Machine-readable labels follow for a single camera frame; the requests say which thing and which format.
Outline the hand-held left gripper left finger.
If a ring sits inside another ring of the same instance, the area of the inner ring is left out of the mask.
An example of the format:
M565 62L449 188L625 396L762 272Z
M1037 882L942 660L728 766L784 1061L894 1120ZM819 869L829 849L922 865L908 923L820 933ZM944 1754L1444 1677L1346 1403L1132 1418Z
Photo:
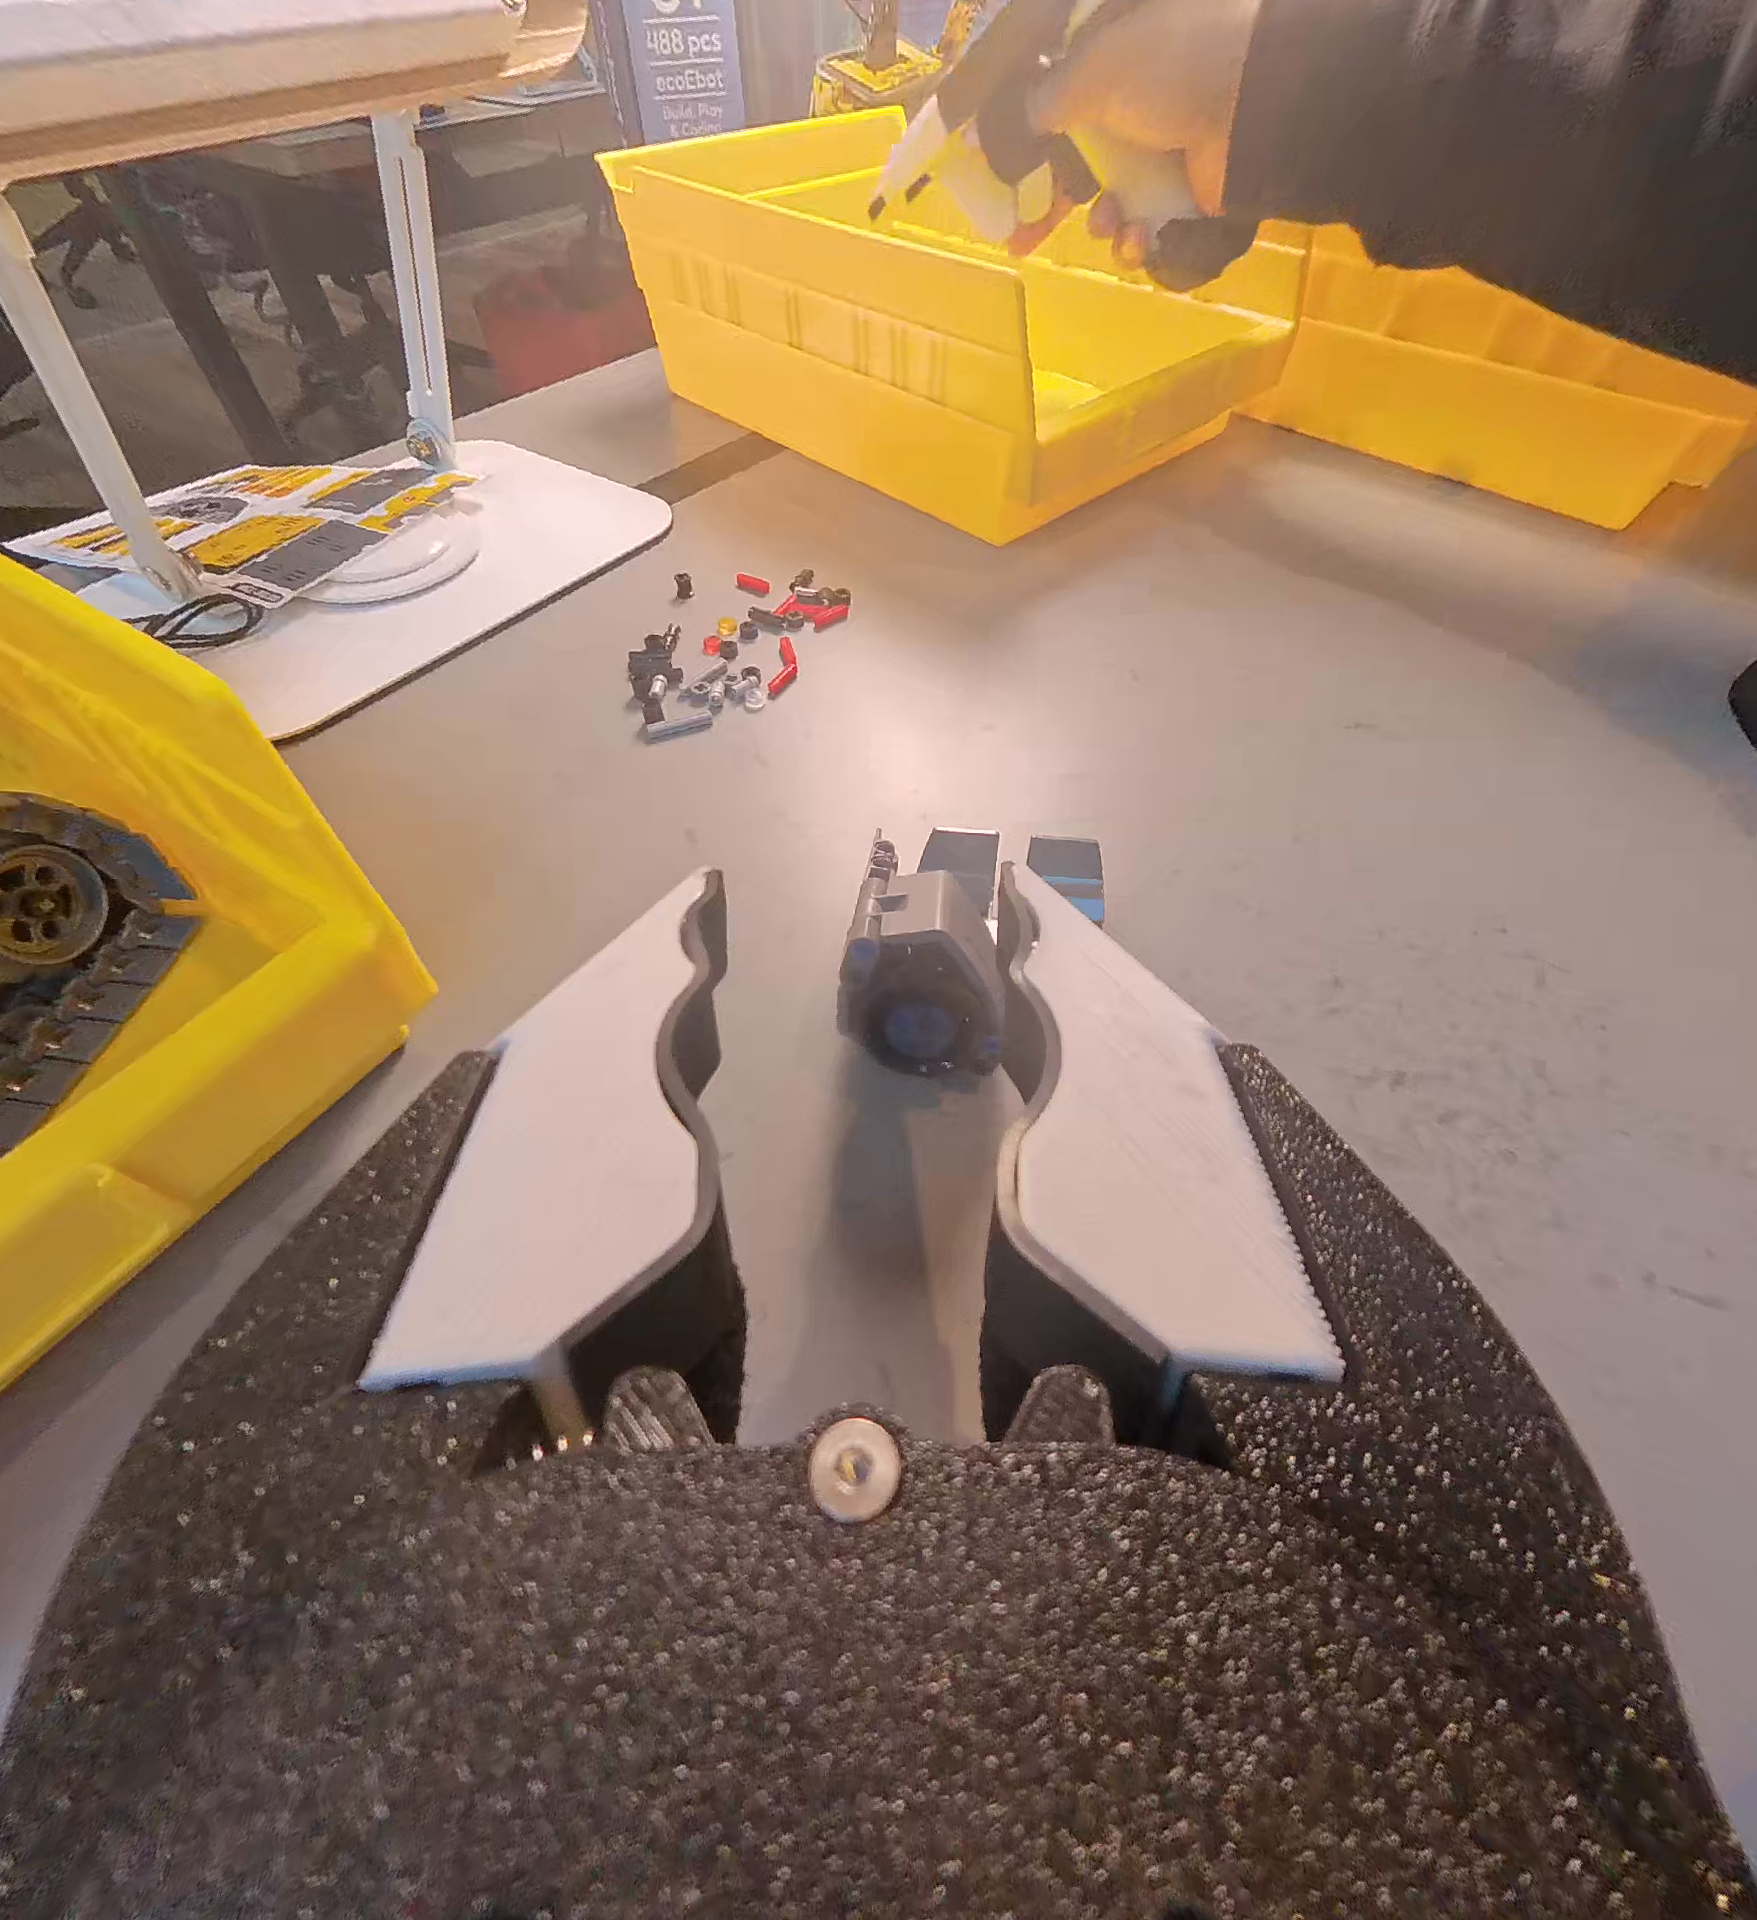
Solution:
M702 1096L727 889L696 868L484 1050L482 1089L359 1386L736 1393L736 1258Z

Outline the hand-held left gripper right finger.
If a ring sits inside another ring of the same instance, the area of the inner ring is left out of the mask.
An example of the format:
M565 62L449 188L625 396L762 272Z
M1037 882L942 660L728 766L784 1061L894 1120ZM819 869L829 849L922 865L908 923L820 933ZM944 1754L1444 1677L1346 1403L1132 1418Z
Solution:
M996 905L1022 1103L993 1203L1009 1347L1048 1367L1075 1313L1149 1383L1343 1380L1226 1037L1032 869L1002 868Z

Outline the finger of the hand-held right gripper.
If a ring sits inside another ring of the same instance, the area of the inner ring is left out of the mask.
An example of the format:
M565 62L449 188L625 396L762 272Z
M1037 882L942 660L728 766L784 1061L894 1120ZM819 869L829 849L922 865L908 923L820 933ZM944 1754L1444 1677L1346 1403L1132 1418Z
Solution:
M869 194L871 213L911 204L932 179L955 178L982 160L973 131L977 115L965 111L966 103L961 83L940 83L916 110Z
M1017 156L1011 173L982 149L944 149L930 163L930 179L986 245L1034 253L1041 245L1041 161Z

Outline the yellow plastic bin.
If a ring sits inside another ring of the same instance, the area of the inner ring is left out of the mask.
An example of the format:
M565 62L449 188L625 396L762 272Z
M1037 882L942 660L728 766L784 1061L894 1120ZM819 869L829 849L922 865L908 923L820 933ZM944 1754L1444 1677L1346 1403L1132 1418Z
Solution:
M433 982L204 668L0 555L0 791L145 837L190 950L0 1162L0 1393L404 1043Z
M1459 269L1369 261L1348 229L1267 221L1297 329L1251 418L1604 531L1757 443L1757 387L1635 349Z
M1174 295L1117 270L1083 216L1027 257L974 238L940 184L875 224L906 123L865 110L599 157L678 397L1005 545L1274 387L1301 229L1267 224Z

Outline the grey toy brick assembly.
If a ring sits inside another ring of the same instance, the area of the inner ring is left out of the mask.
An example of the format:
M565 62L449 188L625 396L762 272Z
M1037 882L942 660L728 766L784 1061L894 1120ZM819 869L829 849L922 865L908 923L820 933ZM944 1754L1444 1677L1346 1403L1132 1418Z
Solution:
M1046 1017L1071 1040L1132 1050L1148 1027L1149 1002L1129 973L1091 935L1041 941L1042 928L1020 911L1041 894L1105 925L1104 856L1095 840L1029 842L1014 889L1011 932L1029 938L1029 973L1009 980L998 955L1000 837L994 831L933 829L911 872L895 845L875 836L839 967L838 1023L881 1066L919 1080L986 1082L1014 1055L1014 1080L1029 1072L1027 1048L1046 1059Z

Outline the white desk stand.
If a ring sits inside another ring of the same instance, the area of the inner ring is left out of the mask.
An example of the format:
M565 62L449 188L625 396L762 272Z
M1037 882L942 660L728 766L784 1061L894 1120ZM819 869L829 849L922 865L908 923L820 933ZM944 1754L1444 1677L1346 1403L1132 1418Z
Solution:
M258 636L206 655L258 729L290 742L368 709L526 611L661 541L672 511L624 484L506 443L459 446L417 110L553 73L582 4L0 4L0 313L128 546L101 611L159 611L208 594L117 443L27 231L17 179L165 157L368 115L404 366L408 448L474 487L328 583L268 609Z

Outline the grey desk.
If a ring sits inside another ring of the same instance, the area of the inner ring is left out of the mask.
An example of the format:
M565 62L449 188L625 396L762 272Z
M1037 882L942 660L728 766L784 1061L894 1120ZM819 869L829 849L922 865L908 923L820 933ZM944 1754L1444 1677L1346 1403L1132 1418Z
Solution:
M670 537L282 754L437 982L400 1057L0 1398L0 1733L85 1519L236 1288L458 1052L696 865L743 1433L980 1434L1009 1087L835 1030L868 842L1095 837L1113 935L1256 1044L1527 1351L1644 1572L1757 1870L1757 450L1622 537L1267 426L993 548L668 396L469 418ZM854 591L797 686L639 740L625 651L738 573Z

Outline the person's right hand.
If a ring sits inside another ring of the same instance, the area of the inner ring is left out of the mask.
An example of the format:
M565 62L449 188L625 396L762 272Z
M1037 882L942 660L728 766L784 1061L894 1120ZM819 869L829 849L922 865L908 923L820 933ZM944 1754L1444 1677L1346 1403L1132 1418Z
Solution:
M1218 216L1261 13L1261 2L1100 4L1032 85L1032 128L1174 156L1197 209Z

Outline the blue-grey toy box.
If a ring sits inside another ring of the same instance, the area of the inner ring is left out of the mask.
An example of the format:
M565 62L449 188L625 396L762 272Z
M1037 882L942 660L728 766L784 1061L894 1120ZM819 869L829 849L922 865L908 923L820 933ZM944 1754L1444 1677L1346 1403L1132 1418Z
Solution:
M627 147L746 130L732 2L590 2L587 15Z

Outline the red container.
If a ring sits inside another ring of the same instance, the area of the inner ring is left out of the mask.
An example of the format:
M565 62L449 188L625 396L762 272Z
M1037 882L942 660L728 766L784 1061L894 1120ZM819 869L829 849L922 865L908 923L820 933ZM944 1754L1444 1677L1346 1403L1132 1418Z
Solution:
M630 278L593 281L544 264L492 281L472 307L503 397L544 389L653 344L646 300Z

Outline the pile of small brick parts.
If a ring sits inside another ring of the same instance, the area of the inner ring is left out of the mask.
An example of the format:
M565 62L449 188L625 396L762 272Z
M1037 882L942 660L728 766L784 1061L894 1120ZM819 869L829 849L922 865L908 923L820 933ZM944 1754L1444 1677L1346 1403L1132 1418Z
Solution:
M625 651L625 713L648 745L712 733L732 714L761 714L799 681L801 651L844 628L849 586L803 566L782 585L738 573L732 602L693 608L693 578L673 576L664 626Z

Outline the yellow tracked toy vehicle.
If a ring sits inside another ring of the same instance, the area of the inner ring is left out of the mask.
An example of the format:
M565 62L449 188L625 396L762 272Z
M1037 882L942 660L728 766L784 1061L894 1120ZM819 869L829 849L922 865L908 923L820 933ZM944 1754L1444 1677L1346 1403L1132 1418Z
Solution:
M191 885L145 837L0 791L0 1162L77 1096L197 928Z

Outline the yellow grey instruction booklet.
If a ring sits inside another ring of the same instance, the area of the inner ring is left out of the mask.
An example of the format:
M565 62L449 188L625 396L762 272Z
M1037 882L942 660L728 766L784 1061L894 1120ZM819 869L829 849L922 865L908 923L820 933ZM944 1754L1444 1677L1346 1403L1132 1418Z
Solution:
M464 492L477 477L384 469L230 469L147 502L159 541L199 594L260 611L292 602L384 605L453 581L476 558Z

